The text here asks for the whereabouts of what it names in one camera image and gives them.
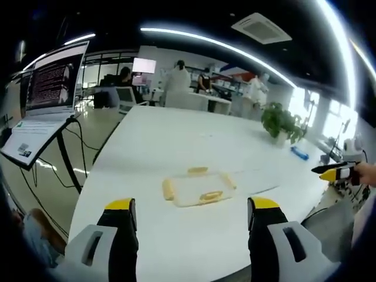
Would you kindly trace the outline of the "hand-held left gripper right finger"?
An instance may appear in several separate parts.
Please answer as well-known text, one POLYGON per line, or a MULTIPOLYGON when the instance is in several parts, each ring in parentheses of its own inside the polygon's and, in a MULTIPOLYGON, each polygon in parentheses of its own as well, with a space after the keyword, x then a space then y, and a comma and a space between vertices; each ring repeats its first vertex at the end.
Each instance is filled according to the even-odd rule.
POLYGON ((263 197, 247 199, 251 281, 327 281, 338 269, 321 242, 280 206, 263 197))

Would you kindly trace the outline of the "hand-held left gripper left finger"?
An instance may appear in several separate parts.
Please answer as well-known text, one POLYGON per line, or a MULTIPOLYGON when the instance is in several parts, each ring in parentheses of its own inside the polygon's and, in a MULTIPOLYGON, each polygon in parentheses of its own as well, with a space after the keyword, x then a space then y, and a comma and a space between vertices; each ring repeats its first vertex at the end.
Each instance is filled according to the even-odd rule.
POLYGON ((66 262, 79 281, 136 281, 138 252, 136 201, 107 204, 96 224, 86 226, 66 246, 66 262))

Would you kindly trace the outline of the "person's right hand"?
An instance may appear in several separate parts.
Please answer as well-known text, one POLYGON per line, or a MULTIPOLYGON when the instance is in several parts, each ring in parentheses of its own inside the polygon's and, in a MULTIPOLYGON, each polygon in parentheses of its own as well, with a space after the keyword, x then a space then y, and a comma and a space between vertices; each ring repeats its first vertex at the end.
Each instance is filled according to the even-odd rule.
POLYGON ((355 166, 355 171, 359 174, 361 184, 376 186, 376 166, 374 164, 361 162, 355 166))

